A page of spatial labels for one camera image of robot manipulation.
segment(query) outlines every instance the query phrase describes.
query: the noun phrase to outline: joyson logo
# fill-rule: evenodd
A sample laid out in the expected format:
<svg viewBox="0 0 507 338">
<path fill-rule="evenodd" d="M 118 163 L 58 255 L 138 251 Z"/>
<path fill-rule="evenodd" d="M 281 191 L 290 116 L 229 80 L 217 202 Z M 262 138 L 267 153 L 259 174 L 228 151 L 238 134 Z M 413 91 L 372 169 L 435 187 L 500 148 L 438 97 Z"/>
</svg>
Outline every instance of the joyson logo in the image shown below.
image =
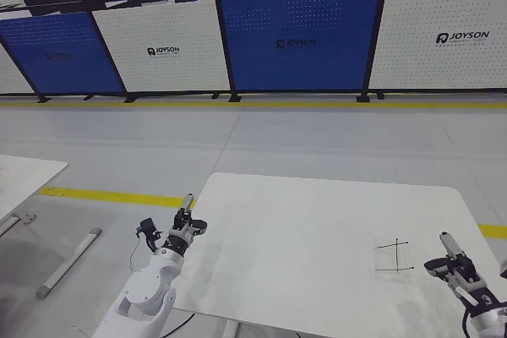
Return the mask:
<svg viewBox="0 0 507 338">
<path fill-rule="evenodd" d="M 71 60 L 74 58 L 70 52 L 46 52 L 45 57 L 47 60 Z"/>
<path fill-rule="evenodd" d="M 172 57 L 180 54 L 179 47 L 149 47 L 146 49 L 146 51 L 151 57 Z"/>
<path fill-rule="evenodd" d="M 315 39 L 276 40 L 276 49 L 315 46 Z"/>
<path fill-rule="evenodd" d="M 456 43 L 456 42 L 482 42 L 487 40 L 490 31 L 476 31 L 468 33 L 440 33 L 436 43 Z"/>
</svg>

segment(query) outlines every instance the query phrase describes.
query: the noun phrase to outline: white tabletop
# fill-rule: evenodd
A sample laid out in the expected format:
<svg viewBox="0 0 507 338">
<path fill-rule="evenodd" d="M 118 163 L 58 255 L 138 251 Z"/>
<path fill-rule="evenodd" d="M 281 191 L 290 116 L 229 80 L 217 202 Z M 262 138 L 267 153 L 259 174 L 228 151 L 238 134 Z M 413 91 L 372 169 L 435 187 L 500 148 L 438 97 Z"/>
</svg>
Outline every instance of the white tabletop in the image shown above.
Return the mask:
<svg viewBox="0 0 507 338">
<path fill-rule="evenodd" d="M 0 155 L 0 222 L 66 166 L 66 162 Z"/>
<path fill-rule="evenodd" d="M 423 268 L 446 255 L 443 231 L 507 300 L 453 188 L 215 173 L 194 218 L 209 227 L 173 282 L 183 310 L 335 338 L 462 336 L 463 306 Z M 400 267 L 415 269 L 375 271 L 395 251 L 373 247 L 397 237 Z"/>
</svg>

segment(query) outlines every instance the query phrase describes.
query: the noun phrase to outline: gray floor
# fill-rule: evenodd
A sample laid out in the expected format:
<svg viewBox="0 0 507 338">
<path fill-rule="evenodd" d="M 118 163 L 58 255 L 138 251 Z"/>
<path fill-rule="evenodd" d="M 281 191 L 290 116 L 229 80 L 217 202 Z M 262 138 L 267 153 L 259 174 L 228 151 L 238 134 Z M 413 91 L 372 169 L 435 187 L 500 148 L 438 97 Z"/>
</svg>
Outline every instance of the gray floor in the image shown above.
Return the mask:
<svg viewBox="0 0 507 338">
<path fill-rule="evenodd" d="M 507 225 L 501 109 L 0 108 L 0 153 L 69 162 L 53 186 L 139 194 L 199 194 L 212 172 L 447 186 L 461 192 L 478 223 Z M 175 212 L 42 196 L 25 208 L 38 220 L 0 239 L 0 337 L 90 337 L 130 274 L 133 229 L 146 217 L 167 229 Z M 103 236 L 37 301 L 39 284 L 94 226 Z M 507 241 L 488 242 L 503 259 Z M 139 246 L 134 265 L 149 254 Z M 187 316 L 173 312 L 166 327 Z M 175 336 L 216 338 L 222 330 L 221 319 L 197 316 Z M 247 325 L 241 337 L 249 336 L 294 333 Z"/>
</svg>

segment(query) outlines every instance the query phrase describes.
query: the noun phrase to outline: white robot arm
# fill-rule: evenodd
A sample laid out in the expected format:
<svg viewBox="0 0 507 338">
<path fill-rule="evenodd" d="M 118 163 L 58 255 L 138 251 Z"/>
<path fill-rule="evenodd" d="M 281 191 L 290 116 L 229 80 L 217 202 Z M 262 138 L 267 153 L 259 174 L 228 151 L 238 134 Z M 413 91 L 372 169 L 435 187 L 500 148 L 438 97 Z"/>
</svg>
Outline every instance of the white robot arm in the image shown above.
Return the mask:
<svg viewBox="0 0 507 338">
<path fill-rule="evenodd" d="M 141 222 L 136 235 L 139 237 L 141 232 L 146 235 L 146 243 L 154 255 L 146 267 L 129 277 L 98 326 L 94 338 L 160 337 L 177 296 L 171 283 L 182 271 L 186 249 L 194 237 L 203 234 L 207 227 L 206 222 L 192 219 L 193 202 L 192 194 L 186 196 L 162 248 L 155 245 L 162 232 L 156 230 L 150 218 Z M 130 318 L 128 315 L 132 305 L 147 315 L 147 319 Z"/>
<path fill-rule="evenodd" d="M 487 282 L 476 272 L 471 259 L 460 249 L 447 232 L 439 238 L 447 250 L 444 258 L 432 259 L 424 264 L 427 272 L 445 281 L 466 311 L 462 320 L 464 335 L 467 316 L 479 338 L 507 338 L 507 302 L 501 303 L 487 288 Z M 507 279 L 507 260 L 502 264 L 500 275 Z"/>
</svg>

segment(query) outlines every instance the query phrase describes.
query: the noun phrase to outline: yellow stripe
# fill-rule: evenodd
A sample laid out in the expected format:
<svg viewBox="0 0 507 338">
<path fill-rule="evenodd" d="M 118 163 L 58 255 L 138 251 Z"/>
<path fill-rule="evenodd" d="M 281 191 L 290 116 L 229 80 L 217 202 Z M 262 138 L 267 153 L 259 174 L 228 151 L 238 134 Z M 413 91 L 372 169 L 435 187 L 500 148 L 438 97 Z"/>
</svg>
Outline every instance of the yellow stripe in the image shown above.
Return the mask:
<svg viewBox="0 0 507 338">
<path fill-rule="evenodd" d="M 507 239 L 507 226 L 479 224 L 479 228 L 485 237 Z"/>
<path fill-rule="evenodd" d="M 122 102 L 58 102 L 44 104 L 35 102 L 0 102 L 0 107 L 38 107 L 38 108 L 129 108 L 129 107 L 253 107 L 253 108 L 393 108 L 393 109 L 507 109 L 507 103 L 457 103 L 457 102 L 341 102 L 341 101 L 136 101 Z"/>
<path fill-rule="evenodd" d="M 84 190 L 59 187 L 45 187 L 39 193 L 42 196 L 67 197 L 71 199 L 92 199 L 106 202 L 157 205 L 178 208 L 183 203 L 183 197 L 156 196 L 144 194 L 116 193 L 112 191 Z M 494 224 L 479 224 L 482 234 L 489 238 L 507 239 L 507 226 Z"/>
<path fill-rule="evenodd" d="M 84 190 L 71 188 L 45 187 L 38 193 L 42 196 L 68 197 L 71 199 L 93 199 L 106 202 L 158 205 L 178 208 L 184 197 L 155 196 L 144 194 L 115 193 L 112 191 Z"/>
</svg>

